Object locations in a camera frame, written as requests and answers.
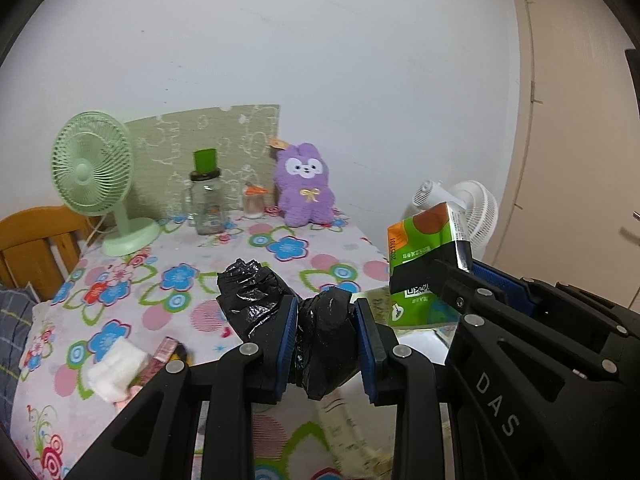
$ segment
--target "wooden chair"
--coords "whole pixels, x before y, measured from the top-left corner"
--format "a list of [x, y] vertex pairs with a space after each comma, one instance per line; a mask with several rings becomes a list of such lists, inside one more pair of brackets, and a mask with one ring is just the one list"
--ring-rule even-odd
[[49, 240], [71, 272], [80, 258], [74, 233], [86, 240], [92, 230], [84, 216], [66, 206], [35, 207], [8, 216], [0, 221], [0, 281], [9, 288], [31, 282], [42, 301], [50, 300], [65, 280]]

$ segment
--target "floral tablecloth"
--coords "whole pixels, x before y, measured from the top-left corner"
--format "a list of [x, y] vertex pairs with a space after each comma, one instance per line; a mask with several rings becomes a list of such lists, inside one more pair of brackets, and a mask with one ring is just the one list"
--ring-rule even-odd
[[[383, 255], [338, 210], [331, 225], [297, 229], [279, 216], [231, 212], [227, 231], [210, 237], [184, 218], [160, 224], [158, 240], [133, 256], [108, 258], [92, 247], [32, 328], [11, 436], [40, 478], [64, 478], [116, 415], [86, 377], [117, 338], [152, 354], [171, 336], [196, 364], [241, 342], [215, 300], [217, 274], [236, 258], [267, 264], [304, 298], [328, 286], [361, 292], [388, 282]], [[254, 444], [257, 478], [342, 478], [316, 406], [294, 386], [278, 406], [255, 413]]]

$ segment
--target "small jar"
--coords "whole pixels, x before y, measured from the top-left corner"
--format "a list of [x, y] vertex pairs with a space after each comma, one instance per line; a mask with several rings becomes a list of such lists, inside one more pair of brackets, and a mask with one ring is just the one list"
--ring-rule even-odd
[[244, 186], [242, 190], [242, 214], [245, 218], [257, 219], [264, 216], [264, 195], [268, 191], [259, 186]]

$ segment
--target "green fan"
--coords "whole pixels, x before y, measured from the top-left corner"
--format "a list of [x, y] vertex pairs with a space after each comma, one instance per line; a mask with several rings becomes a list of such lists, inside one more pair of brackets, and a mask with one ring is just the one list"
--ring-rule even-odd
[[113, 117], [85, 112], [69, 120], [53, 143], [51, 176], [69, 209], [86, 216], [113, 212], [116, 227], [102, 242], [107, 256], [134, 253], [158, 238], [160, 226], [151, 218], [127, 216], [133, 149], [127, 129]]

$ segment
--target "green lid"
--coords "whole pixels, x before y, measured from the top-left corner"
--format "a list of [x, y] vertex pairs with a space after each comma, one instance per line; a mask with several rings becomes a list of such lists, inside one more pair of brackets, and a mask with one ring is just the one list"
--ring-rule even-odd
[[193, 162], [198, 173], [211, 173], [218, 168], [218, 152], [215, 148], [193, 152]]

